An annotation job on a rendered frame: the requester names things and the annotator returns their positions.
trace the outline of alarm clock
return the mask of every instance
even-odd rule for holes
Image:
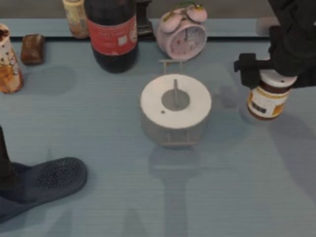
[[[195,4],[164,14],[156,34],[159,47],[172,59],[196,57],[207,41],[206,20],[206,10]]]

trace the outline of soda bottle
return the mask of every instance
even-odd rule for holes
[[[111,73],[130,69],[138,55],[135,0],[85,0],[94,57]]]

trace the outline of brown object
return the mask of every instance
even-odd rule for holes
[[[23,76],[10,41],[9,28],[0,24],[0,91],[11,94],[23,87]]]
[[[27,65],[41,64],[44,62],[44,43],[42,35],[27,35],[23,37],[21,61]]]

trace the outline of table surface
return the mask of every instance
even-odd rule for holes
[[[21,43],[14,43],[20,54]],[[163,72],[154,42],[140,43],[130,71],[96,64],[89,42],[48,41],[46,63],[21,66],[24,88],[0,95],[0,124],[13,161],[81,158],[79,193],[0,225],[1,237],[314,237],[315,89],[298,89],[284,114],[248,123],[249,93],[233,72],[243,52],[265,58],[267,42],[209,42],[185,64],[213,96],[206,137],[168,151],[142,132],[139,97]],[[177,72],[177,66],[169,68]]]

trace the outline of can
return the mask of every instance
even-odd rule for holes
[[[260,120],[273,120],[281,115],[297,77],[287,78],[275,70],[261,70],[260,84],[250,92],[249,112]]]
[[[63,0],[63,4],[72,35],[77,39],[89,37],[84,0]]]
[[[23,76],[10,41],[10,31],[0,24],[0,91],[11,94],[23,87]]]

